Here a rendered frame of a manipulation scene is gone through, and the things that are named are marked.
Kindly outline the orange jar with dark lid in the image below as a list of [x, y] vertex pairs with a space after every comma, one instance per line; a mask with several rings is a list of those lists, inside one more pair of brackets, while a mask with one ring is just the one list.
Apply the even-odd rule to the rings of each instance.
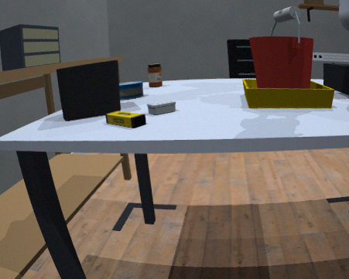
[[148, 65], [149, 87], [161, 87], [163, 85], [162, 69], [160, 64]]

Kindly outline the yellow shallow tray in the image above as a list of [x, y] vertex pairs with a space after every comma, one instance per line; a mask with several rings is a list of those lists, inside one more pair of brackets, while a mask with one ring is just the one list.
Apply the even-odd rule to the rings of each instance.
[[242, 79], [248, 108], [331, 108], [334, 89], [310, 81], [310, 89], [257, 88], [256, 79]]

